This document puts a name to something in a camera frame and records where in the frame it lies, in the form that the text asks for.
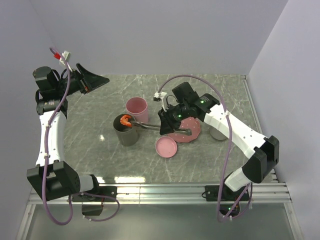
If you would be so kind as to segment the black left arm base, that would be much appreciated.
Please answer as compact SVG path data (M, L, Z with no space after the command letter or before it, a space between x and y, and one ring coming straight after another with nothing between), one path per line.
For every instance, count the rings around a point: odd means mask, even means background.
M86 217L98 217L105 203L116 203L118 188L116 186L99 186L96 190L77 193L71 197L73 203L81 203L81 212Z

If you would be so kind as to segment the orange toy shrimp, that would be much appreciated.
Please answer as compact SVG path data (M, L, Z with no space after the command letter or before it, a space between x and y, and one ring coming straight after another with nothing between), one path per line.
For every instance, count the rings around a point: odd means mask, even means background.
M133 125L132 125L132 116L129 115L129 114L124 114L121 118L120 118L120 123L125 126L125 127L128 127L128 128L131 128Z

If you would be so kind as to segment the metal serving tongs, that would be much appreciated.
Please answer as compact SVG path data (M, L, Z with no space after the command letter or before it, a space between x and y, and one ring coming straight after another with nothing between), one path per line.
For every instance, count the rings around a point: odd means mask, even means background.
M154 131L158 131L160 133L160 125L149 124L149 123L144 123L144 122L140 122L140 121L131 121L131 123L132 123L132 127L141 128L143 130L154 130ZM189 128L179 128L173 133L182 134L182 135L186 135L186 136L192 135L192 131Z

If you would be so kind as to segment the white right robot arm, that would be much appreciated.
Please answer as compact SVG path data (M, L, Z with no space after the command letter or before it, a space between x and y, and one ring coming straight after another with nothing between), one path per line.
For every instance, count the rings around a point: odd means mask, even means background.
M241 188L261 183L279 162L280 142L275 136L266 137L251 129L209 93L199 96L188 82L172 90L177 105L163 105L158 111L160 135L178 131L182 120L189 117L215 128L231 140L247 157L247 162L228 175L220 188L222 197L232 200Z

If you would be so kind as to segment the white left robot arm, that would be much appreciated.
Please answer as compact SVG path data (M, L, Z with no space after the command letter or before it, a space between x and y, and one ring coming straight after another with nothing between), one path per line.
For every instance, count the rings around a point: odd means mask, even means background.
M80 176L65 161L64 128L68 116L67 96L76 92L88 94L109 83L109 78L86 70L80 63L67 77L48 66L37 68L32 75L38 86L35 101L41 139L35 167L27 170L27 180L46 201L82 192L89 201L98 200L101 188L97 178L93 174Z

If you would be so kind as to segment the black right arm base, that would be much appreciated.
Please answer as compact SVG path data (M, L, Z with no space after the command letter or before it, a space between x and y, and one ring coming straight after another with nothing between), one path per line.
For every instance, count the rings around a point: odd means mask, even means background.
M204 192L201 194L201 197L204 198L207 202L217 202L219 196L219 186L218 185L206 185L204 187ZM237 218L242 214L240 202L247 202L247 206L243 209L246 211L252 201L252 186L240 188L240 190L233 192L229 190L226 186L223 186L221 197L220 197L220 207L219 212L224 217L230 210L228 215L229 219Z

